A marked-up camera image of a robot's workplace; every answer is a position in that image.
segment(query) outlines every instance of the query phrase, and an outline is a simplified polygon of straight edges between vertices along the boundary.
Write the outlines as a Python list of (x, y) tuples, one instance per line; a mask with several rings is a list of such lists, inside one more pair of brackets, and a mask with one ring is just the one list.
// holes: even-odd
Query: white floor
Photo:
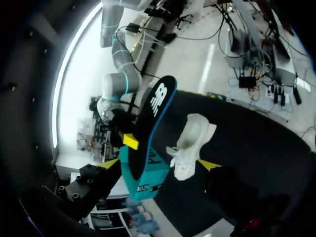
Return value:
[[(201, 0), (191, 0), (192, 5), (185, 10), (183, 15), (193, 14), (193, 24), (183, 26), (182, 31), (175, 30), (179, 33), (179, 36), (186, 38), (206, 38), (214, 34), (217, 31), (221, 20), (221, 13), (212, 7), (203, 8), (203, 2)], [(240, 19), (236, 13), (230, 13), (233, 21), (237, 27), (241, 28)], [(256, 15), (256, 23), (258, 27), (265, 32), (267, 24), (264, 22), (260, 15)], [(228, 24), (224, 23), (221, 33), (221, 47), (225, 46), (224, 32), (228, 29)], [(300, 52), (306, 54), (298, 38), (292, 37), (289, 33), (281, 30), (281, 35), (288, 39), (292, 46), (294, 46)], [(209, 64), (209, 50), (214, 47), (213, 57), (211, 59), (211, 66)], [(300, 78), (305, 78), (311, 84), (316, 85), (316, 77), (311, 68), (309, 59), (295, 50), (291, 50), (294, 64), (296, 66), (297, 73)], [(209, 71), (205, 80), (205, 71)], [(227, 80), (230, 77), (229, 67), (224, 59), (224, 55), (218, 47), (218, 37), (215, 36), (212, 39), (204, 41), (176, 39), (170, 45), (168, 45), (163, 53), (160, 63), (156, 67), (154, 72), (156, 76), (163, 77), (165, 75), (172, 75), (178, 81), (178, 89), (185, 91), (192, 91), (198, 93), (213, 92), (225, 95)], [(304, 134), (307, 128), (314, 126), (314, 115), (316, 113), (316, 107), (314, 106), (316, 100), (315, 86), (312, 87), (312, 92), (309, 93), (302, 87), (298, 87), (303, 103), (299, 106), (293, 101), (293, 112), (289, 122), (279, 118), (273, 114), (268, 116), (281, 123), (285, 127), (289, 128), (299, 136)], [(309, 144), (311, 149), (315, 150), (315, 130), (310, 129), (303, 139)]]
[[(203, 8), (204, 1), (202, 0), (191, 0), (191, 2), (193, 3), (189, 5), (189, 8), (183, 14), (193, 14), (194, 24), (184, 25), (182, 26), (182, 31), (175, 30), (175, 32), (179, 36), (196, 39), (214, 34), (222, 20), (220, 12), (212, 7)], [(137, 15), (135, 12), (129, 13), (130, 16), (125, 18), (126, 22), (133, 21)], [(236, 25), (241, 27), (236, 13), (231, 13), (231, 17)], [(259, 19), (258, 25), (262, 26), (261, 30), (264, 31), (263, 21), (260, 20), (260, 17), (257, 18)], [(99, 21), (100, 16), (95, 20), (95, 23), (91, 24), (91, 29), (87, 30), (79, 41), (74, 52), (74, 54), (77, 54), (76, 59), (73, 58), (68, 66), (60, 97), (61, 109), (58, 118), (60, 124), (59, 133), (61, 135), (59, 137), (60, 150), (61, 153), (77, 156), (78, 158), (78, 151), (76, 151), (77, 118), (91, 115), (88, 110), (89, 97), (101, 94), (99, 87), (101, 86), (102, 75), (112, 73), (114, 69), (113, 63), (110, 63), (108, 59), (111, 52), (110, 49), (99, 49), (98, 47)], [(228, 25), (225, 23), (222, 32), (225, 32), (227, 28)], [(298, 39), (290, 36), (290, 34), (286, 35), (296, 49), (305, 53)], [(224, 47), (224, 38), (225, 35), (221, 34), (222, 47)], [(305, 56), (300, 55), (296, 51), (292, 50), (292, 54), (298, 75), (304, 78), (305, 71), (311, 67), (311, 64)], [(152, 60), (148, 73), (155, 74), (158, 77), (165, 75), (174, 76), (178, 81), (179, 90), (199, 93), (225, 93), (227, 80), (230, 75), (224, 55), (218, 48), (217, 36), (204, 41), (176, 39), (164, 49), (158, 64), (155, 63), (156, 61), (155, 58)], [(144, 88), (151, 80), (149, 77), (144, 79)], [(307, 71), (306, 80), (316, 84), (316, 77), (312, 69)], [(314, 86), (312, 86), (310, 94), (301, 88), (299, 88), (299, 92), (303, 103), (297, 106), (293, 102), (294, 111), (288, 123), (274, 115), (268, 116), (301, 136), (307, 128), (314, 125), (316, 93)], [(142, 93), (139, 93), (137, 104), (140, 103), (141, 95)], [(306, 133), (303, 139), (310, 145), (312, 150), (315, 149), (314, 129)], [(155, 219), (159, 218), (162, 222), (165, 221), (163, 213), (155, 216)], [(165, 224), (161, 226), (161, 231), (163, 233), (173, 233), (174, 229)]]

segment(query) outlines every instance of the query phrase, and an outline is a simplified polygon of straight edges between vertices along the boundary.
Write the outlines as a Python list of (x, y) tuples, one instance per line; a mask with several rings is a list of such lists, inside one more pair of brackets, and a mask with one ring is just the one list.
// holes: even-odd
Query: floor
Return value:
[[(184, 11), (183, 15), (192, 14), (194, 16), (193, 24), (183, 23), (182, 30), (175, 30), (174, 32), (178, 36), (195, 39), (206, 38), (214, 34), (221, 23), (221, 13), (213, 7), (203, 8), (203, 1), (191, 0), (190, 2), (192, 4), (189, 4), (189, 8)], [(230, 13), (230, 16), (237, 27), (241, 28), (241, 21), (237, 14)], [(264, 32), (267, 28), (266, 23), (260, 15), (256, 14), (255, 17), (258, 28)], [(227, 29), (228, 25), (224, 24), (222, 32), (225, 32)], [(298, 38), (292, 37), (283, 30), (280, 33), (284, 38), (288, 39), (293, 47), (306, 54)], [(226, 36), (223, 33), (220, 36), (221, 46), (224, 48)], [(210, 61), (208, 58), (210, 48), (213, 48), (214, 52), (211, 53), (211, 66), (207, 68), (209, 65), (207, 61)], [(298, 76), (311, 84), (316, 84), (316, 77), (309, 59), (293, 49), (291, 52)], [(218, 47), (218, 35), (203, 41), (177, 38), (165, 47), (159, 64), (157, 66), (152, 64), (152, 69), (149, 72), (158, 77), (165, 75), (174, 76), (178, 81), (178, 90), (197, 93), (212, 92), (222, 95), (225, 95), (227, 80), (230, 77), (228, 64)], [(304, 134), (309, 127), (314, 126), (314, 115), (316, 114), (316, 107), (314, 106), (314, 101), (316, 100), (315, 86), (312, 85), (311, 88), (312, 91), (309, 93), (304, 88), (298, 87), (303, 103), (297, 106), (295, 101), (293, 102), (293, 112), (289, 121), (285, 121), (274, 114), (268, 114), (268, 117), (289, 128), (299, 136), (304, 135), (303, 139), (314, 151), (315, 130), (310, 129)], [(250, 109), (255, 110), (257, 108), (250, 106)]]
[[(192, 4), (188, 5), (188, 9), (183, 13), (192, 14), (193, 24), (181, 25), (182, 30), (175, 30), (179, 36), (187, 37), (187, 38), (205, 38), (208, 37), (214, 32), (217, 31), (221, 20), (222, 15), (220, 12), (212, 7), (203, 8), (202, 0), (190, 0)], [(241, 21), (239, 20), (236, 13), (230, 13), (230, 16), (234, 20), (235, 24), (238, 27), (241, 27)], [(266, 25), (261, 19), (260, 16), (256, 15), (256, 22), (258, 23), (259, 28), (262, 31), (265, 31)], [(87, 31), (89, 34), (85, 36), (85, 39), (79, 42), (76, 51), (80, 53), (78, 58), (81, 58), (80, 63), (75, 64), (72, 62), (72, 65), (69, 68), (72, 68), (74, 73), (68, 72), (68, 78), (65, 81), (65, 85), (67, 85), (68, 91), (73, 88), (73, 84), (70, 85), (67, 81), (74, 81), (75, 84), (80, 84), (77, 86), (78, 91), (72, 92), (71, 96), (66, 96), (67, 91), (63, 88), (61, 95), (61, 104), (64, 108), (61, 114), (64, 114), (63, 118), (59, 117), (59, 122), (65, 119), (67, 120), (67, 124), (64, 124), (60, 127), (60, 131), (62, 132), (62, 128), (67, 128), (67, 132), (62, 133), (64, 138), (61, 138), (61, 141), (64, 139), (62, 144), (62, 150), (64, 150), (67, 154), (71, 153), (72, 150), (76, 149), (76, 126), (74, 121), (78, 117), (83, 117), (89, 115), (88, 111), (88, 99), (90, 96), (98, 96), (101, 92), (98, 86), (98, 82), (101, 85), (101, 75), (105, 73), (111, 73), (113, 71), (113, 63), (106, 64), (102, 57), (108, 57), (110, 51), (108, 49), (99, 50), (98, 47), (87, 45), (92, 45), (92, 43), (98, 43), (99, 40), (99, 29), (100, 22), (91, 24), (91, 30)], [(228, 29), (228, 25), (225, 23), (222, 29), (222, 32), (225, 32)], [(289, 42), (300, 52), (305, 53), (300, 42), (297, 38), (292, 37), (290, 34), (281, 33), (285, 38), (288, 38)], [(222, 47), (224, 46), (225, 35), (221, 34), (220, 42)], [(98, 54), (100, 56), (96, 56), (92, 52), (98, 50)], [(306, 79), (311, 84), (316, 84), (316, 77), (311, 69), (311, 64), (307, 57), (300, 55), (295, 50), (292, 50), (292, 54), (294, 57), (295, 66), (300, 78)], [(163, 77), (165, 75), (172, 75), (178, 81), (178, 89), (191, 91), (196, 93), (217, 93), (217, 94), (225, 94), (227, 80), (230, 77), (228, 65), (224, 59), (224, 55), (221, 53), (218, 47), (218, 38), (217, 36), (208, 40), (186, 40), (177, 38), (174, 42), (167, 45), (164, 49), (157, 50), (157, 53), (154, 54), (154, 58), (152, 59), (149, 69), (147, 73), (154, 74), (158, 77)], [(151, 77), (144, 77), (144, 85), (141, 91), (137, 95), (136, 104), (140, 104), (142, 95), (147, 88), (148, 84), (157, 81), (157, 79), (152, 79)], [(315, 150), (315, 130), (310, 129), (306, 134), (304, 132), (307, 128), (314, 125), (314, 115), (316, 113), (316, 107), (314, 105), (314, 101), (316, 100), (315, 86), (312, 86), (311, 93), (307, 92), (303, 88), (299, 88), (299, 92), (302, 98), (303, 103), (299, 106), (293, 103), (293, 113), (291, 119), (287, 122), (284, 119), (280, 119), (275, 115), (268, 114), (267, 116), (271, 119), (279, 122), (285, 127), (289, 128), (293, 132), (297, 133), (299, 136), (304, 135), (303, 139), (309, 144), (311, 149)], [(130, 99), (130, 95), (126, 95), (125, 100)], [(80, 106), (72, 107), (71, 104), (80, 104)], [(249, 107), (250, 109), (255, 110), (254, 106), (244, 105)], [(155, 219), (161, 219), (163, 226), (161, 227), (161, 232), (157, 233), (157, 236), (170, 236), (163, 235), (163, 233), (173, 233), (174, 229), (170, 226), (170, 223), (167, 223), (164, 219), (163, 213), (159, 213), (159, 209), (155, 207), (154, 204), (150, 204), (153, 209), (156, 208), (157, 215), (155, 215)], [(223, 234), (216, 234), (216, 237), (226, 236)]]

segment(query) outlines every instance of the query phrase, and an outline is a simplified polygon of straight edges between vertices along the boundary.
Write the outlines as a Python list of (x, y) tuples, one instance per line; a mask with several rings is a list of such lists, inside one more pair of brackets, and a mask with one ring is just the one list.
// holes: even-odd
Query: black insole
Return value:
[(129, 169), (135, 180), (139, 180), (143, 174), (153, 134), (166, 109), (169, 107), (176, 88), (176, 79), (172, 76), (165, 76), (153, 87), (144, 103), (133, 134), (139, 143), (138, 149), (129, 148), (128, 150)]

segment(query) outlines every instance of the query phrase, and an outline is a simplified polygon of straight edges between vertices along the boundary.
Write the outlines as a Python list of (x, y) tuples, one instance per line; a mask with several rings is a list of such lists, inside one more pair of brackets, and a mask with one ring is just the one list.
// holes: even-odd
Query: power strip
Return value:
[[(290, 95), (286, 92), (284, 93), (284, 95), (285, 95), (285, 103), (289, 104), (290, 103)], [(270, 94), (268, 93), (268, 88), (266, 90), (266, 96), (272, 100), (274, 100), (274, 97), (275, 97), (274, 93), (272, 93), (272, 92)], [(278, 103), (281, 103), (281, 95), (277, 96), (277, 101), (278, 101)]]

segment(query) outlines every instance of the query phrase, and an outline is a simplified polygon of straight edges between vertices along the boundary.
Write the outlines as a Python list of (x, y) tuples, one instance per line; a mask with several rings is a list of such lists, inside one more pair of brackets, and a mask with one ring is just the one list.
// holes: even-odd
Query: wall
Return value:
[[(120, 26), (128, 25), (140, 13), (124, 11)], [(88, 109), (91, 96), (101, 94), (101, 78), (116, 72), (112, 48), (100, 48), (101, 12), (81, 35), (67, 66), (60, 92), (58, 114), (58, 146), (60, 155), (56, 167), (61, 178), (67, 178), (71, 170), (78, 170), (87, 163), (94, 164), (90, 153), (76, 149), (77, 119), (91, 118)], [(133, 37), (126, 37), (131, 43)]]

